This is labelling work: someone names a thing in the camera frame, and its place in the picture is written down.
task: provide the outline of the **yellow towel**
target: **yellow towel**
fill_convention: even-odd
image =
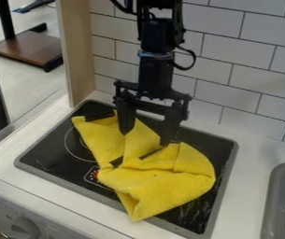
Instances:
[[[96,158],[98,179],[114,189],[133,221],[150,218],[183,205],[209,191],[215,182],[210,161],[185,143],[171,144],[144,160],[158,148],[160,137],[140,120],[123,136],[117,116],[74,125]],[[110,162],[123,156],[114,168]]]

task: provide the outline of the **cable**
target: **cable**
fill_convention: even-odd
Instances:
[[[184,48],[181,47],[181,46],[177,46],[177,49],[181,49],[181,50],[184,50],[184,51],[190,53],[190,55],[191,55],[192,58],[193,58],[193,63],[192,63],[190,66],[187,66],[187,67],[181,66],[181,65],[179,65],[179,64],[177,64],[177,63],[175,63],[175,62],[173,62],[173,65],[174,65],[178,70],[181,70],[181,71],[188,71],[188,70],[192,69],[192,68],[194,67],[195,63],[196,63],[196,60],[197,60],[197,56],[196,56],[196,54],[194,53],[194,51],[192,51],[191,49],[184,49]]]
[[[137,15],[135,12],[133,12],[132,9],[128,9],[124,7],[121,3],[119,3],[117,0],[110,0],[112,4],[114,4],[115,7],[117,7],[120,11],[127,13],[127,14],[132,14],[132,15]]]

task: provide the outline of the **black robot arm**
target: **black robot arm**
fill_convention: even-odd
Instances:
[[[172,89],[174,67],[189,70],[196,62],[192,50],[184,49],[185,29],[182,20],[182,0],[125,0],[124,6],[110,0],[119,10],[136,15],[138,40],[141,41],[138,83],[117,81],[114,103],[118,110],[119,127],[126,135],[135,127],[135,113],[138,109],[164,116],[162,146],[176,141],[178,126],[188,118],[188,105],[192,97]],[[158,18],[151,12],[153,8],[169,9],[171,18]],[[174,49],[182,49],[192,55],[190,66],[180,66],[175,62]],[[141,97],[173,100],[171,106],[144,102]]]

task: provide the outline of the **kitchen counter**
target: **kitchen counter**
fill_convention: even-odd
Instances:
[[[99,91],[89,98],[111,102],[111,95]],[[15,159],[71,111],[65,96],[0,143],[0,196],[92,238],[181,238],[15,168]],[[285,143],[196,119],[183,125],[239,145],[211,238],[259,238],[269,175],[285,162]]]

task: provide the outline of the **sink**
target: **sink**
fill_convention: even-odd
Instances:
[[[270,177],[261,239],[285,239],[285,163]]]

